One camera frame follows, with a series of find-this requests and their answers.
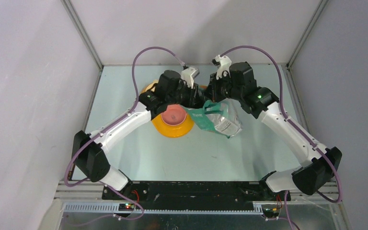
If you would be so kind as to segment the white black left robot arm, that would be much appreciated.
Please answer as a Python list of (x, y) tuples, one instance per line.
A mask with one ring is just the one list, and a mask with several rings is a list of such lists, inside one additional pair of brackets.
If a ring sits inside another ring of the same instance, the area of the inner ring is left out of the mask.
[(166, 70), (158, 82), (139, 94), (133, 106), (121, 116), (89, 134), (79, 131), (74, 136), (72, 163), (91, 182), (110, 186), (120, 199), (128, 199), (132, 195), (131, 180), (110, 165), (107, 153), (135, 129), (165, 112), (169, 105), (200, 105), (202, 97), (194, 82), (198, 74), (195, 67), (188, 67), (181, 73)]

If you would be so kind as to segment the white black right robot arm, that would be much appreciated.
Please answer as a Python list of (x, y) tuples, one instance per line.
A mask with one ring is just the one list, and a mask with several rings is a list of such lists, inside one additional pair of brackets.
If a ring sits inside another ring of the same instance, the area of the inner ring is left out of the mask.
[(312, 195), (334, 177), (342, 152), (318, 142), (286, 111), (280, 109), (280, 99), (267, 87), (257, 85), (253, 68), (248, 62), (214, 61), (218, 68), (211, 74), (206, 96), (215, 102), (233, 99), (241, 108), (274, 131), (291, 149), (299, 168), (271, 172), (261, 181), (260, 196), (274, 199), (280, 191), (299, 190)]

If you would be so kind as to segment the green white pet food bag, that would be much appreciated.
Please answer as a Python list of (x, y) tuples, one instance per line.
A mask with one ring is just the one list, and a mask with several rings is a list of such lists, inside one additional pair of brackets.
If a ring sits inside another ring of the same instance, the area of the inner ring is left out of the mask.
[(221, 102), (208, 100), (201, 108), (184, 108), (194, 123), (203, 131), (231, 138), (242, 131), (242, 124), (234, 105), (225, 99)]

